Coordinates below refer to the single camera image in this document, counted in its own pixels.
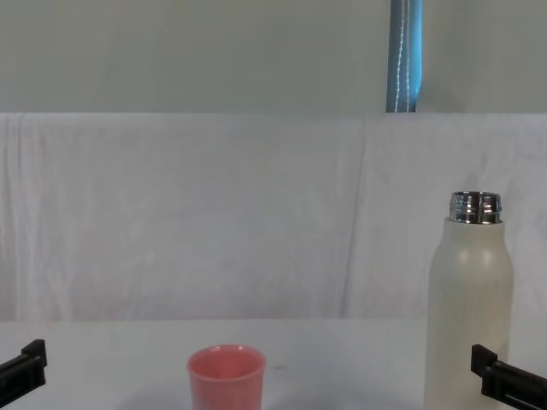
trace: wall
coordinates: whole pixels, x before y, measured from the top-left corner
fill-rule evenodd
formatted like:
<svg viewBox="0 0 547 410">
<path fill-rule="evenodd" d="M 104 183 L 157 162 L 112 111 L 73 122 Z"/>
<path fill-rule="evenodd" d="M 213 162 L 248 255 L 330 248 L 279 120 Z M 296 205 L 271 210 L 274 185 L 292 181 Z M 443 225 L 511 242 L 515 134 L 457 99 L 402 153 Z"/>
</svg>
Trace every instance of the wall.
<svg viewBox="0 0 547 410">
<path fill-rule="evenodd" d="M 419 111 L 547 111 L 547 2 L 423 1 Z"/>
<path fill-rule="evenodd" d="M 4 0 L 0 111 L 385 108 L 389 2 Z"/>
</svg>

